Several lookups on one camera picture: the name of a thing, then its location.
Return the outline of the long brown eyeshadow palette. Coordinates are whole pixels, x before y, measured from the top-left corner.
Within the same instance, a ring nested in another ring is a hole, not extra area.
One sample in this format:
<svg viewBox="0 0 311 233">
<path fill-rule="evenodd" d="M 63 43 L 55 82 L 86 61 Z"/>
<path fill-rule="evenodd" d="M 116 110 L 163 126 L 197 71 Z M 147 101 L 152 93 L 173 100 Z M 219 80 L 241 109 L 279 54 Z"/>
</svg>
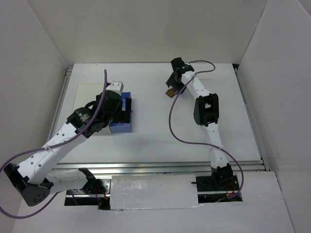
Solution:
<svg viewBox="0 0 311 233">
<path fill-rule="evenodd" d="M 177 93 L 178 93 L 178 90 L 176 90 L 175 88 L 168 89 L 168 90 L 165 92 L 165 94 L 166 94 L 169 98 L 173 98 Z"/>
</svg>

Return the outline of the purple blue drawer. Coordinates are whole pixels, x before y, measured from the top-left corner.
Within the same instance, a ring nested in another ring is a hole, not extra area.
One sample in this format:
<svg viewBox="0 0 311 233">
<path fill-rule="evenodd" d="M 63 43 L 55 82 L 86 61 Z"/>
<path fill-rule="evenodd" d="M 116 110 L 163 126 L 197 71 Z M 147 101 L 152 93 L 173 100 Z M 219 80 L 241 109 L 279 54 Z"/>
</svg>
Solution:
<svg viewBox="0 0 311 233">
<path fill-rule="evenodd" d="M 132 96 L 131 92 L 121 94 L 122 108 L 116 120 L 109 124 L 111 133 L 131 133 L 132 132 Z"/>
</svg>

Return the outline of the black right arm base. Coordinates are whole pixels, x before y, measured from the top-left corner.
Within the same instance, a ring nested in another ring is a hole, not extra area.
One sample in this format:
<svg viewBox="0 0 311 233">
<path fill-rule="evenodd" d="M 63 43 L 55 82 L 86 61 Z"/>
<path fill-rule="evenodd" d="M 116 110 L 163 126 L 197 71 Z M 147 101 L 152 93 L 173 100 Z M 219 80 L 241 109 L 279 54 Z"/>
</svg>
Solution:
<svg viewBox="0 0 311 233">
<path fill-rule="evenodd" d="M 217 191 L 238 191 L 240 186 L 237 180 L 237 176 L 224 183 L 217 183 L 212 176 L 196 176 L 196 181 L 191 182 L 195 184 L 198 192 L 217 192 Z"/>
</svg>

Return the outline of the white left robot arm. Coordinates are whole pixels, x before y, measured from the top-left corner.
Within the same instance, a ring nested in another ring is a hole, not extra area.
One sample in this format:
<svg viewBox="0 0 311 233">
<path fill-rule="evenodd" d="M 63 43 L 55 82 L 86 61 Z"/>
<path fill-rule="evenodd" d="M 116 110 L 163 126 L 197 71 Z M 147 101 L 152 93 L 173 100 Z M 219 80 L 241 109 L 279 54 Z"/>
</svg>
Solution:
<svg viewBox="0 0 311 233">
<path fill-rule="evenodd" d="M 131 113 L 132 98 L 128 92 L 119 94 L 107 90 L 103 99 L 97 95 L 95 101 L 74 110 L 42 150 L 18 165 L 9 163 L 4 172 L 30 207 L 40 204 L 52 193 L 69 189 L 85 194 L 103 192 L 103 182 L 87 168 L 57 171 L 54 167 L 75 147 L 110 123 L 130 123 Z"/>
</svg>

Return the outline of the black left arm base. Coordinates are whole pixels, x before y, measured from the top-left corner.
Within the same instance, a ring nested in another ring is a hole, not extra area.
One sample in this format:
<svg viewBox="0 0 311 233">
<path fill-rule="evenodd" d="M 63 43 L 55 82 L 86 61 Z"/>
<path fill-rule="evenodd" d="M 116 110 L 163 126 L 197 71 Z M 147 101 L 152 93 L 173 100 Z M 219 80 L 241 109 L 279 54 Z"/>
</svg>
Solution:
<svg viewBox="0 0 311 233">
<path fill-rule="evenodd" d="M 65 206 L 93 206 L 98 210 L 110 210 L 111 179 L 96 179 L 83 189 L 66 191 Z"/>
</svg>

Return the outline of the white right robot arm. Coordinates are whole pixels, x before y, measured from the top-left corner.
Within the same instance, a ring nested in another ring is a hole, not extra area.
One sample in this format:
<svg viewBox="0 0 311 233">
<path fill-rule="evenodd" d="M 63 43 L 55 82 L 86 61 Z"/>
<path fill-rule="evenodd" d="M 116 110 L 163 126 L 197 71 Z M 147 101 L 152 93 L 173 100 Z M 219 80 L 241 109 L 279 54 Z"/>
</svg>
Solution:
<svg viewBox="0 0 311 233">
<path fill-rule="evenodd" d="M 171 60 L 173 72 L 166 81 L 166 85 L 169 88 L 166 91 L 166 95 L 174 98 L 169 112 L 169 129 L 172 131 L 174 105 L 179 96 L 185 90 L 189 90 L 195 99 L 193 109 L 194 121 L 207 134 L 210 139 L 207 145 L 212 147 L 210 156 L 211 184 L 215 189 L 222 190 L 233 179 L 233 171 L 226 153 L 222 150 L 223 145 L 219 134 L 219 97 L 216 93 L 211 93 L 206 89 L 197 78 L 198 74 L 215 71 L 216 66 L 209 61 L 201 60 L 201 62 L 211 65 L 212 69 L 196 72 L 191 65 L 192 62 L 185 63 L 180 57 Z"/>
</svg>

